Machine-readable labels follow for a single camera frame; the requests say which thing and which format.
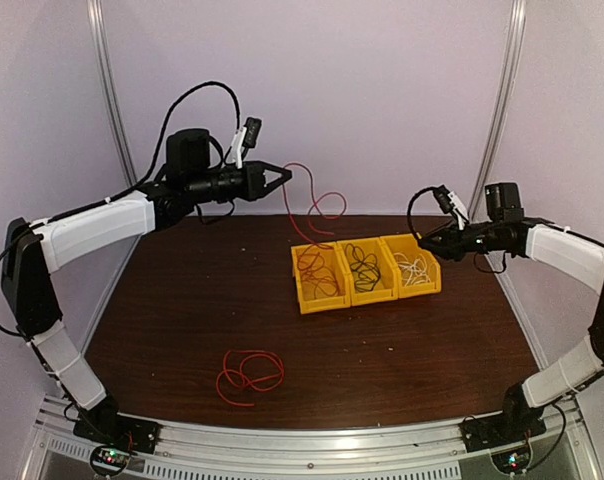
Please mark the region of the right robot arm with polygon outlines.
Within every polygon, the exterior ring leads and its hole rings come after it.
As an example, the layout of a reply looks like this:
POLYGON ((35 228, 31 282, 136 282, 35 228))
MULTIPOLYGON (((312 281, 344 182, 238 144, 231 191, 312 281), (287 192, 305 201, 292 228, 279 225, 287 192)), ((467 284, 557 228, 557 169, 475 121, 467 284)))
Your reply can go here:
POLYGON ((604 376, 604 243, 550 220, 526 215, 519 188, 513 182, 485 186, 488 218, 478 223, 471 221, 463 202, 444 185, 427 186, 409 202, 415 204, 426 194, 451 220, 429 234, 419 235, 420 248, 451 261, 492 252, 530 260, 576 281, 597 297, 583 339, 505 393, 494 430, 501 440, 515 441, 554 401, 604 376))

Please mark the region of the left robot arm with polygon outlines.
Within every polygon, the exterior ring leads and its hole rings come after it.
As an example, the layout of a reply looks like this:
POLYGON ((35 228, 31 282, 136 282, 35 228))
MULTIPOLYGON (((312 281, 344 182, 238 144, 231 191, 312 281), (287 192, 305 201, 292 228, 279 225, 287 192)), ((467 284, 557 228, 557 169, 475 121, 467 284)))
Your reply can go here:
POLYGON ((126 424, 70 339, 51 275, 121 240, 166 230, 205 203, 253 202, 283 186, 289 169, 245 158, 258 135, 257 121, 248 120, 233 137, 231 159, 213 166, 209 131, 180 130, 168 137, 166 161, 153 181, 69 215, 33 223, 17 218, 8 226, 1 290, 17 323, 13 334, 31 346, 76 405, 81 423, 105 444, 119 442, 126 424))

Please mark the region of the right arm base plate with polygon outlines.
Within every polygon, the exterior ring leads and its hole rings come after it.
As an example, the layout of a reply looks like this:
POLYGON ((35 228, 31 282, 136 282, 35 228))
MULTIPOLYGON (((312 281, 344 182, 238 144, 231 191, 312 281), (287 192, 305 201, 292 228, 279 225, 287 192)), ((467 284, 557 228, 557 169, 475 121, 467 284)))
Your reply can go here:
POLYGON ((534 419, 524 426, 509 426, 503 414, 488 417, 465 417, 459 424, 462 440, 468 453, 523 442, 527 438, 542 435, 546 425, 534 419))

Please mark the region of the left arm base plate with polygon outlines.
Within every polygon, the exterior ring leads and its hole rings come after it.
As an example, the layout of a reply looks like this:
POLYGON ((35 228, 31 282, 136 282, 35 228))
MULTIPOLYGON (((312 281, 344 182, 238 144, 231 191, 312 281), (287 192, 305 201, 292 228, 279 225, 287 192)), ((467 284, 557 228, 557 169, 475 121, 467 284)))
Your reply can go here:
POLYGON ((77 437, 145 454, 155 452, 159 431, 160 425, 157 422, 121 415, 116 417, 115 430, 111 434, 99 433, 85 421, 76 423, 73 428, 73 434, 77 437))

